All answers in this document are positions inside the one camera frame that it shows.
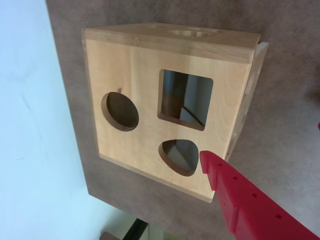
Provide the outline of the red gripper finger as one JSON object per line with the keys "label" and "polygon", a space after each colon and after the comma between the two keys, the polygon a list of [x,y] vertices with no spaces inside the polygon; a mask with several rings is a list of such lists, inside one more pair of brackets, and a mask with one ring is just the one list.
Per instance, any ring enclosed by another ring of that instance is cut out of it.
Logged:
{"label": "red gripper finger", "polygon": [[318,239],[224,159],[207,150],[199,158],[227,229],[237,240]]}

